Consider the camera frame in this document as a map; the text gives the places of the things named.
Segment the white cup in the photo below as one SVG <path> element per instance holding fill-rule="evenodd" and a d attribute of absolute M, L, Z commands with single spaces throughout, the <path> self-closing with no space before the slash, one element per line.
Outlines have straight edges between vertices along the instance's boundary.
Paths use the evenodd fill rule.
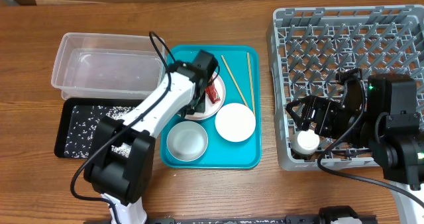
<path fill-rule="evenodd" d="M 318 149 L 319 143 L 319 135 L 313 130 L 296 131 L 291 138 L 291 149 L 300 155 L 311 155 Z"/>

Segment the red sauce packet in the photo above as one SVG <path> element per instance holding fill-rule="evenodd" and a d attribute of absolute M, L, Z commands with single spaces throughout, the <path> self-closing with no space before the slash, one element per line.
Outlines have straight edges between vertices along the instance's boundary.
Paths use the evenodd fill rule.
<path fill-rule="evenodd" d="M 218 101 L 221 100 L 221 98 L 219 97 L 218 91 L 215 88 L 214 84 L 209 85 L 206 90 L 205 90 L 210 102 L 212 104 L 217 103 Z"/>

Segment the grey bowl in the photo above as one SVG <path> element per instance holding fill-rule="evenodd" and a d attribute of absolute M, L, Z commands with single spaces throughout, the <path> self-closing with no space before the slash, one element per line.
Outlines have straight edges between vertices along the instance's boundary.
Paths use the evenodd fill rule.
<path fill-rule="evenodd" d="M 166 145 L 175 159 L 191 162 L 200 158 L 207 150 L 208 135 L 200 124 L 183 121 L 171 128 Z"/>

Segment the white rice pile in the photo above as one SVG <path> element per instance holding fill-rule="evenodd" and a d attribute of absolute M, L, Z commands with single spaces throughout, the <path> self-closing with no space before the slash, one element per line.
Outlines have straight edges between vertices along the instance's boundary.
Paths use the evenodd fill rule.
<path fill-rule="evenodd" d="M 134 109 L 134 106 L 76 105 L 71 109 L 70 120 L 65 128 L 64 158 L 87 158 L 97 130 L 103 134 L 105 123 L 115 120 Z"/>

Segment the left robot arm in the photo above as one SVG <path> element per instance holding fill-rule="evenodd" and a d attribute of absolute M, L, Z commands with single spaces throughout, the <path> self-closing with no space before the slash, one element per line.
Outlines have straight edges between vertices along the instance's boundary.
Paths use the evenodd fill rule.
<path fill-rule="evenodd" d="M 176 114 L 205 110 L 205 90 L 217 77 L 219 63 L 200 50 L 193 62 L 170 64 L 162 83 L 137 107 L 118 119 L 97 124 L 84 179 L 109 205 L 112 223 L 144 223 L 141 197 L 152 175 L 158 135 Z"/>

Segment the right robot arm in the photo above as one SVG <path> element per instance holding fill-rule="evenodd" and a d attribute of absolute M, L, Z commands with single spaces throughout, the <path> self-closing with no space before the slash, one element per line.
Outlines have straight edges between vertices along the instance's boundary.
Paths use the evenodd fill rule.
<path fill-rule="evenodd" d="M 362 81 L 360 69 L 340 72 L 340 101 L 308 95 L 286 105 L 299 131 L 315 124 L 315 134 L 334 141 L 318 157 L 322 171 L 391 190 L 402 223 L 423 222 L 423 132 L 416 108 L 417 87 L 404 74 L 376 74 Z M 343 142 L 363 146 L 382 168 L 384 181 L 347 174 L 322 165 Z"/>

